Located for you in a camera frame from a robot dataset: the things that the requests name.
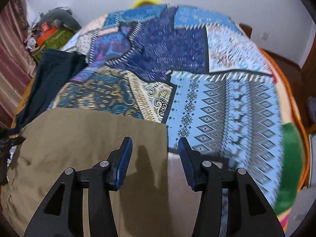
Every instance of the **yellow object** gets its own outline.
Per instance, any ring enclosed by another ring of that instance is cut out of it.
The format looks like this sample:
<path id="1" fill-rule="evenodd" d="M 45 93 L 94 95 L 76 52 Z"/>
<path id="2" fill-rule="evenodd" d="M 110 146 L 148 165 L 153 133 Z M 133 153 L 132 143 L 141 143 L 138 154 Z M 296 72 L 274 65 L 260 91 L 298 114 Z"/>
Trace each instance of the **yellow object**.
<path id="1" fill-rule="evenodd" d="M 136 0 L 132 5 L 131 9 L 135 9 L 144 5 L 155 5 L 162 4 L 163 2 L 160 0 Z"/>

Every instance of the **dark green cloth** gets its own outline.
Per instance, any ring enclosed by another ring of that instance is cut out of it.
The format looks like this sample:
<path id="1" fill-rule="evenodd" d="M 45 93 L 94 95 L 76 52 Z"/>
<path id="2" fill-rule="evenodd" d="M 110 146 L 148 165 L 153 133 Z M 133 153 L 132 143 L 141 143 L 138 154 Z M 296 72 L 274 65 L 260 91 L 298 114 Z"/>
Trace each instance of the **dark green cloth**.
<path id="1" fill-rule="evenodd" d="M 282 125 L 282 131 L 284 159 L 280 190 L 274 206 L 277 215 L 293 205 L 304 164 L 302 156 L 304 146 L 297 127 L 293 123 L 287 123 Z"/>
<path id="2" fill-rule="evenodd" d="M 85 58 L 76 52 L 45 50 L 25 108 L 16 115 L 17 128 L 21 129 L 47 110 L 63 85 L 87 66 Z"/>

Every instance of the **khaki fabric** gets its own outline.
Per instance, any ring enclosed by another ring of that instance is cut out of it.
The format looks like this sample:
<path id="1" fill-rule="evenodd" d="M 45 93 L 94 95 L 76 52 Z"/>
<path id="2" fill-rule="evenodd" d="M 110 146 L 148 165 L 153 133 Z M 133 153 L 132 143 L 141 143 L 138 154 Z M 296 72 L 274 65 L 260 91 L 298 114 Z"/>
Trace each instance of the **khaki fabric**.
<path id="1" fill-rule="evenodd" d="M 124 185 L 111 192 L 119 236 L 173 236 L 168 205 L 167 130 L 165 124 L 85 109 L 51 109 L 27 125 L 26 138 L 3 187 L 3 214 L 23 236 L 37 207 L 68 167 L 77 171 L 106 160 L 125 136 L 133 153 Z M 89 236 L 87 191 L 83 221 Z"/>

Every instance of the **orange blanket edge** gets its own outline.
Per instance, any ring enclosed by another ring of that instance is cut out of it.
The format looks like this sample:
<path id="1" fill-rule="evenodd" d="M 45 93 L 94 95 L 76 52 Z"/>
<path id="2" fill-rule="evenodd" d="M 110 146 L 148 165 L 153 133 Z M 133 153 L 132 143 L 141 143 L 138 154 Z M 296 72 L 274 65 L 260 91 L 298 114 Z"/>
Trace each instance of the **orange blanket edge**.
<path id="1" fill-rule="evenodd" d="M 287 91 L 288 96 L 289 96 L 289 101 L 290 101 L 290 104 L 291 104 L 291 110 L 292 110 L 294 122 L 295 122 L 296 126 L 298 127 L 298 129 L 299 129 L 299 131 L 301 133 L 301 136 L 303 138 L 303 143 L 304 143 L 306 156 L 305 156 L 304 170 L 302 172 L 302 175 L 301 175 L 301 178 L 300 178 L 300 184 L 299 184 L 298 190 L 297 190 L 299 192 L 299 190 L 302 189 L 302 187 L 304 186 L 304 183 L 305 183 L 305 181 L 307 179 L 307 176 L 308 176 L 308 173 L 309 173 L 309 167 L 310 167 L 310 159 L 311 158 L 310 158 L 310 150 L 309 150 L 309 142 L 308 142 L 307 134 L 306 134 L 305 128 L 304 128 L 301 120 L 297 116 L 297 113 L 296 113 L 296 110 L 295 110 L 296 106 L 295 106 L 295 104 L 293 102 L 293 99 L 291 99 L 291 97 L 293 97 L 293 93 L 292 93 L 290 84 L 288 82 L 288 79 L 286 78 L 286 76 L 284 75 L 282 70 L 279 68 L 277 63 L 270 57 L 270 55 L 267 54 L 261 48 L 260 48 L 260 51 L 269 60 L 269 62 L 274 66 L 274 68 L 278 72 L 279 76 L 281 77 L 281 79 L 282 79 L 282 81 L 283 81 L 283 83 L 285 85 L 286 91 Z"/>

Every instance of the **metal screw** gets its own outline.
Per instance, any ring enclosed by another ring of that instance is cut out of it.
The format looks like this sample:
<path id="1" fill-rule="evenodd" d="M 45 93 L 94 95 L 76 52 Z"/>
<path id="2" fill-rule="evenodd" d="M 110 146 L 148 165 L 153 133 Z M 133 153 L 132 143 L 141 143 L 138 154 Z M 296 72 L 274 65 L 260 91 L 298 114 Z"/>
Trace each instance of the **metal screw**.
<path id="1" fill-rule="evenodd" d="M 68 169 L 65 170 L 65 174 L 70 175 L 70 174 L 72 174 L 73 171 L 74 170 L 71 167 L 69 167 Z"/>
<path id="2" fill-rule="evenodd" d="M 210 161 L 203 161 L 202 165 L 205 167 L 210 167 L 212 165 L 212 163 Z"/>
<path id="3" fill-rule="evenodd" d="M 246 169 L 244 169 L 244 168 L 239 168 L 239 169 L 237 170 L 237 172 L 238 172 L 239 174 L 241 174 L 241 175 L 244 175 L 244 174 L 247 173 Z"/>
<path id="4" fill-rule="evenodd" d="M 106 167 L 106 166 L 108 166 L 109 165 L 109 162 L 108 161 L 101 161 L 100 162 L 100 166 L 101 167 Z"/>

